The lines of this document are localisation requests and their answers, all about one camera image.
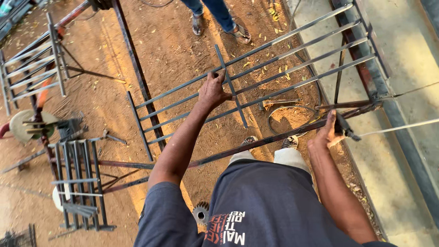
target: blue jeans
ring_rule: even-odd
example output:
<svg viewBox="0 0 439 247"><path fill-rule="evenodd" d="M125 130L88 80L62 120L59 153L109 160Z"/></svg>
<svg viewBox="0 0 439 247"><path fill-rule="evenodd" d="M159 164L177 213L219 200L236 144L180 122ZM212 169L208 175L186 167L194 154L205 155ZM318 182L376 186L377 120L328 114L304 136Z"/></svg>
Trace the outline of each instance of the blue jeans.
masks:
<svg viewBox="0 0 439 247"><path fill-rule="evenodd" d="M192 10L195 16L203 14L203 5L200 0L181 0L188 8ZM231 32L235 29L236 24L227 10L223 0L203 0L203 3L215 17L225 32Z"/></svg>

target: man's right hand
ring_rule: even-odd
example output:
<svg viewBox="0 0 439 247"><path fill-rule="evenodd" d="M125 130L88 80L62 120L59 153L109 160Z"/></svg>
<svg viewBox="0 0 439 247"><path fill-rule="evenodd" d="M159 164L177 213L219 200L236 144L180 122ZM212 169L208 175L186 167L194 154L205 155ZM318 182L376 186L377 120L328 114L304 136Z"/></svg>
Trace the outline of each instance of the man's right hand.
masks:
<svg viewBox="0 0 439 247"><path fill-rule="evenodd" d="M308 147L327 147L330 148L344 139L344 135L335 132L335 121L337 119L336 110L331 110L328 114L326 125L322 127L314 139L308 141Z"/></svg>

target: hammer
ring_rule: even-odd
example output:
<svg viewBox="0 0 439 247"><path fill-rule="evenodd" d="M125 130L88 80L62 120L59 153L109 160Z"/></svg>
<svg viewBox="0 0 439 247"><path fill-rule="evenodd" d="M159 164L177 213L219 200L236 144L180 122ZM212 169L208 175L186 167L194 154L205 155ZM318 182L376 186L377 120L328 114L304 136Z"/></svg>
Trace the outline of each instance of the hammer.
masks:
<svg viewBox="0 0 439 247"><path fill-rule="evenodd" d="M118 141L118 142L121 142L121 143L123 143L123 144L127 144L127 142L126 141L124 141L124 140L122 140L122 139L119 139L119 138L117 138L117 137L114 137L114 136L112 136L112 135L109 135L108 134L108 130L104 130L104 138L111 138L111 139L113 139L113 140L115 140L115 141Z"/></svg>
<svg viewBox="0 0 439 247"><path fill-rule="evenodd" d="M266 105L273 105L273 104L283 104L283 103L292 103L292 102L299 102L299 98L295 99L284 99L284 100L264 100L258 103L259 110L265 110Z"/></svg>

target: grinding disc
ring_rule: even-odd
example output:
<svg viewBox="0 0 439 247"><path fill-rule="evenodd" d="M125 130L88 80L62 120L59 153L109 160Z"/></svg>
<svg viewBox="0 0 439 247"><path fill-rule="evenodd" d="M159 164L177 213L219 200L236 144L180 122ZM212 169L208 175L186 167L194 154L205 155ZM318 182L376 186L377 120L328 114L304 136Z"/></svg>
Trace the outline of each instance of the grinding disc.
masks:
<svg viewBox="0 0 439 247"><path fill-rule="evenodd" d="M23 143L27 143L33 136L33 134L26 133L26 129L32 129L33 126L23 126L23 121L30 121L33 114L34 112L32 109L24 110L13 116L11 121L9 122L9 128L11 130L11 133L17 140ZM43 121L47 124L58 122L58 118L50 113L41 112L41 116L43 117Z"/></svg>

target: stack of metal bars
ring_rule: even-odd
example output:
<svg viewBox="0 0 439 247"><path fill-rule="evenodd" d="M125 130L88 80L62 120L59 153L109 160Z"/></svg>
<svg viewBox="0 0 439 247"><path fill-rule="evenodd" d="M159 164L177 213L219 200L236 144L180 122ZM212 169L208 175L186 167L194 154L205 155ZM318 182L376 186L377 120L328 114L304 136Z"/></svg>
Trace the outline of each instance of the stack of metal bars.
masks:
<svg viewBox="0 0 439 247"><path fill-rule="evenodd" d="M14 106L17 109L17 100L38 94L56 85L59 85L61 95L66 96L61 70L64 71L66 79L69 79L69 74L66 69L63 52L61 51L61 43L58 40L58 33L55 30L49 13L47 13L47 19L50 35L50 39L47 42L24 54L15 56L9 61L5 61L3 51L0 52L0 82L8 116L11 113L9 100L14 102ZM43 73L39 73L44 68L51 69L46 69ZM58 76L58 83L55 82L41 87L44 81L55 75Z"/></svg>
<svg viewBox="0 0 439 247"><path fill-rule="evenodd" d="M283 40L285 40L285 39L288 39L288 38L292 37L293 35L295 35L295 34L301 32L301 31L303 31L303 30L305 30L305 29L307 29L307 28L309 28L309 27L311 27L311 26L316 25L316 24L319 23L320 21L323 21L323 20L326 20L326 19L328 19L328 18L334 17L334 16L336 16L337 14L343 13L343 12L345 12L345 11L351 9L351 8L354 9L353 6L354 6L355 4L356 4L356 1L354 1L353 3L346 4L346 5L344 5L344 6L340 7L340 8L338 8L338 9L335 9L334 11L329 12L329 13L327 13L327 14L324 15L324 16L321 16L321 17L319 17L319 18L317 18L317 19L315 19L315 20L313 20L313 21L311 21L311 22L309 22L309 23L307 23L307 24L305 24L305 25L303 25L303 26L301 26L301 27L295 29L295 30L292 30L292 31L288 32L287 34L285 34L285 35L283 35L283 36L281 36L281 37L279 37L279 38L274 39L273 41L270 41L270 42L268 42L268 43L266 43L266 44L264 44L264 45L262 45L262 46L260 46L260 47L258 47L258 48L256 48L256 49L254 49L254 50L252 50L252 51L249 51L249 52L247 52L247 53L245 53L245 54L243 54L243 55L241 55L241 56L239 56L239 57L236 57L236 58L234 58L233 60L231 60L231 61L229 61L229 62L226 62L226 63L224 63L224 61L223 61L223 59L222 59L221 53L220 53L220 51L219 51L219 49L218 49L218 46L215 45L216 53L217 53L217 55L218 55L218 57L219 57L219 60L221 61L221 66L219 66L219 67L213 69L212 71L215 72L215 71L218 71L218 70L220 70L220 69L226 69L227 66L232 65L232 64L234 64L234 63L236 63L236 62L238 62L238 61L240 61L240 60L242 60L242 59L244 59L244 58L246 58L246 57L248 57L248 56L250 56L250 55L252 55L252 54L255 54L255 53L258 52L258 51L261 51L261 50L263 50L263 49L265 49L265 48L267 48L267 47L270 47L270 46L272 46L272 45L274 45L274 44L277 44L277 43L279 43L279 42L281 42L281 41L283 41ZM354 21L354 22L351 22L351 23L348 23L348 24L346 24L346 25L343 25L343 26L341 26L340 28L338 28L338 29L336 29L336 30L333 30L333 31L331 31L331 32L329 32L329 33L326 33L326 34L324 34L324 35L322 35L322 36L320 36L320 37L318 37L318 38L316 38L316 39L314 39L314 40L311 40L311 41L309 41L309 42L307 42L307 43L305 43L305 44L302 44L302 45L300 45L300 46L298 46L298 47L296 47L296 48L290 49L289 51L287 51L287 52L285 52L285 53L283 53L283 54L281 54L281 55L279 55L279 56L273 57L272 59L270 59L270 60L268 60L268 61L266 61L266 62L260 63L260 64L258 64L258 65L256 65L256 66L253 66L252 68L249 68L249 69L247 69L247 70L245 70L245 71L243 71L243 72L241 72L241 73L239 73L239 74L236 74L236 75L233 75L233 76L229 76L228 73L226 73L226 75L227 75L227 76L226 76L226 80L223 82L223 84L228 83L229 86L230 86L230 89L231 89L231 91L232 91L232 94L234 94L234 95L238 95L238 94L241 94L241 93L246 92L246 91L248 91L248 90L251 90L251 89L253 89L253 88L256 88L256 87L258 87L259 85L262 85L262 84L268 83L268 82L270 82L270 81L272 81L272 80L274 80L274 79L276 79L276 78L279 78L279 77L281 77L281 76L284 76L284 75L286 75L287 73L292 73L292 72L294 72L294 71L296 71L296 70L298 70L298 69L305 68L306 66L309 66L309 65L311 65L311 64L313 64L313 63L315 63L315 62L317 62L317 61L319 61L319 60L321 60L321 59L327 58L327 57L329 57L329 56L331 56L331 55L333 55L333 54L336 54L336 53L342 52L342 51L344 51L344 50L346 50L346 49L349 49L349 48L351 48L351 47L357 46L358 44L365 43L365 42L370 42L370 43L371 43L371 49L374 51L374 52L372 52L371 55L364 56L364 57L362 57L362 58L359 58L359 59L357 59L357 60L354 60L353 62L347 63L347 64L345 64L345 65L340 65L340 66L337 67L337 68L331 69L331 70L329 70L329 71L327 71L327 72L324 72L324 73L322 73L322 74L320 74L320 75L316 75L316 76L314 76L314 77L312 77L312 78L309 78L309 79L307 79L307 80L304 80L304 81L302 81L302 82L300 82L300 83L297 83L297 84L291 85L291 86L289 86L289 87L283 88L283 89L281 89L281 90L279 90L279 91L276 91L276 92L274 92L274 93L270 93L270 94L268 94L268 95L266 95L266 96L260 97L260 98L257 99L257 100L254 100L254 101L251 101L251 102L245 103L245 104L243 104L243 105L240 105L239 101L236 100L237 107L235 107L235 108L233 108L233 109L231 109L231 110L228 110L228 111L226 111L226 112L224 112L224 113L222 113L222 114L219 114L219 115L217 115L217 116L210 117L210 118L208 118L208 119L205 121L205 123L208 123L208 122L213 121L213 120L215 120L215 119L221 118L221 117L223 117L223 116L225 116L225 115L227 115L227 114L231 114L231 113L234 113L234 112L238 111L238 112L240 113L240 115L241 115L242 122L244 123L244 126L246 126L246 121L245 121L244 115L242 114L242 109L243 109L243 108L249 107L249 106L251 106L251 105L255 105L255 104L257 104L257 103L259 103L259 102L261 102L261 101L267 100L267 99L269 99L269 98L271 98L271 97L274 97L274 96L277 96L277 95L279 95L279 94L285 93L285 92L287 92L287 91L293 90L293 89L295 89L295 88L298 88L298 87L301 87L301 86L307 85L307 84L309 84L309 83L311 83L311 82L314 82L314 81L317 81L317 80L319 80L319 79L321 79L321 78L323 78L323 77L325 77L325 76L329 76L329 75L331 75L331 74L338 73L338 72L340 72L340 71L342 71L342 70L344 70L344 69L346 69L346 68L353 67L353 66L356 66L356 65L358 65L358 64L362 64L362 63L364 63L364 62L366 62L366 61L369 61L369 60L374 59L375 57L378 57L378 60L379 60L379 62L380 62L380 64L381 64L381 66L383 67L383 70L386 72L385 74L386 74L386 76L387 76L387 75L388 75L387 71L388 71L389 69L387 69L388 66L383 62L384 60L383 60L383 58L382 58L382 51L379 50L379 49L377 48L376 43L375 43L375 41L374 41L374 39L373 39L373 38L374 38L374 33L373 33L373 30L372 30L372 27L370 26L370 23L368 23L367 21L365 21L366 18L364 18L364 17L366 16L366 13L360 13L359 16L360 16L360 18L359 18L358 20ZM313 44L315 44L315 43L317 43L317 42L323 41L324 39L326 39L326 38L328 38L328 37L331 37L331 36L333 36L333 35L335 35L335 34L337 34L337 33L342 33L342 32L344 32L344 31L346 31L346 30L350 30L352 27L357 26L357 25L359 25L359 24L363 24L363 26L365 27L365 29L366 29L366 33L367 33L367 36L366 36L366 37L360 38L360 39L355 40L355 41L353 41L353 42L350 42L350 43L348 43L348 44L344 44L344 45L341 46L340 48L337 48L337 49L335 49L335 50L329 51L329 52L327 52L327 53L325 53L325 54L323 54L323 55L321 55L321 56L319 56L319 57L316 57L316 58L310 59L310 60L308 60L308 61L306 61L306 62L304 62L304 63L302 63L302 64L300 64L300 65L294 66L293 68L290 68L290 69L288 69L288 70L286 70L286 71L284 71L284 72L278 73L278 74L276 74L276 75L274 75L274 76L271 76L271 77L266 78L266 79L264 79L264 80L262 80L262 81L259 81L259 82L255 83L255 84L253 84L253 85L250 85L250 86L248 86L248 87L242 88L242 89L240 89L240 90L238 90L238 91L236 91L236 92L234 91L234 87L233 87L233 85L232 85L232 83L231 83L232 80L237 79L237 78L239 78L239 77L241 77L241 76L244 76L244 75L246 75L246 74L248 74L248 73L251 73L251 72L253 72L253 71L257 70L257 69L260 69L260 68L262 68L262 67L264 67L264 66L266 66L266 65L268 65L268 64L270 64L270 63L272 63L272 62L275 62L275 61L277 61L277 60L280 60L280 59L283 59L283 58L285 58L285 57L287 57L287 56L290 56L290 55L292 55L292 54L294 54L294 53L296 53L296 52L298 52L298 51L304 50L304 49L306 49L308 46L313 45ZM185 118L186 116L189 115L189 112L184 113L184 114L181 114L181 115L179 115L179 116L176 116L176 117L174 117L174 118L172 118L172 119L170 119L170 120L167 120L167 121L165 121L165 122L162 122L162 123L160 123L160 124L153 125L152 127L149 127L149 128L146 128L146 129L143 129L143 128L142 128L141 121L144 121L144 120L146 120L146 119L148 119L148 118L152 118L152 117L156 116L157 114L159 114L159 113L161 113L161 112L164 112L164 111L166 111L166 110L168 110L168 109L170 109L170 108L172 108L172 107L174 107L174 106L177 106L177 105L179 105L179 104L181 104L181 103L183 103L183 102L186 102L186 101L188 101L188 100L190 100L190 99L192 99L192 98L195 98L195 97L198 96L198 93L195 93L195 94L193 94L193 95L191 95L191 96L188 96L188 97L186 97L186 98L184 98L184 99L182 99L182 100L179 100L179 101L177 101L177 102L175 102L175 103L173 103L173 104L171 104L171 105L168 105L168 106L166 106L166 107L164 107L164 108L162 108L162 109L156 110L155 112L152 112L152 113L150 113L150 114L148 114L148 115L146 115L146 116L143 116L143 117L139 117L139 115L138 115L138 113L137 113L137 110L138 110L139 108L145 106L145 105L152 104L154 101L156 101L156 100L158 100L158 99L161 99L161 98L163 98L163 97L165 97L165 96L167 96L167 95L169 95L169 94L171 94L171 93L173 93L173 92L175 92L175 91L177 91L177 90L179 90L179 89L181 89L181 88L184 88L184 87L186 87L186 86L188 86L188 85L190 85L190 84L192 84L192 83L194 83L194 82L196 82L196 81L198 81L198 80L201 80L201 79L203 79L203 78L206 77L206 76L207 76L207 73L204 73L204 74L202 74L202 75L200 75L200 76L198 76L198 77L196 77L196 78L194 78L194 79L192 79L192 80L190 80L190 81L188 81L188 82L185 82L185 83L183 83L183 84L181 84L181 85L179 85L179 86L177 86L177 87L175 87L175 88L173 88L173 89L171 89L171 90L169 90L169 91L167 91L167 92L165 92L165 93L163 93L163 94L161 94L161 95L159 95L159 96L156 96L156 97L154 97L154 98L152 98L152 99L150 99L150 100L147 100L146 102L144 102L144 103L142 103L142 104L140 104L140 105L135 105L134 102L133 102L133 98L132 98L132 96L131 96L131 93L130 93L130 92L127 92L128 100L129 100L129 102L130 102L131 109L132 109L132 111L133 111L133 114L134 114L134 117L135 117L135 120L136 120L137 126L138 126L138 128L139 128L140 135L141 135L141 137L142 137L142 140L143 140L143 143L144 143L145 149L146 149L146 151L147 151L148 157L149 157L149 159L150 159L151 161L152 161L153 159L152 159L152 155L151 155L151 151L150 151L149 145L150 145L150 144L153 144L153 143L156 143L156 142L159 142L159 141L161 141L161 140L165 140L166 138L171 137L171 136L173 135L173 133L170 133L170 134L167 134L167 135L161 136L161 137L156 138L156 139L151 140L151 141L147 141L147 140L146 140L145 133L146 133L146 132L149 132L149 131L152 131L152 130L154 130L154 129L157 129L157 128L159 128L159 127L165 125L165 124L169 124L169 123L174 122L174 121L176 121L176 120L179 120L179 119Z"/></svg>
<svg viewBox="0 0 439 247"><path fill-rule="evenodd" d="M74 227L75 230L84 228L85 230L95 229L96 231L112 231L115 228L113 225L108 225L107 222L101 174L99 172L99 163L97 159L96 140L100 140L100 138L60 142L49 145L49 147L54 149L56 157L59 180L53 183L57 185L61 205L64 208L63 215L65 223L62 226L66 229ZM92 169L92 160L94 163L94 171ZM65 173L67 175L66 180L63 179L62 163L65 164ZM83 178L82 164L85 166L85 178ZM75 170L75 178L73 178L72 169ZM70 202L67 202L66 200L64 184L68 184ZM99 200L102 224L99 223L97 200ZM69 224L69 213L73 215L72 225ZM82 224L79 224L78 215L82 216ZM92 225L89 223L89 217L92 217Z"/></svg>

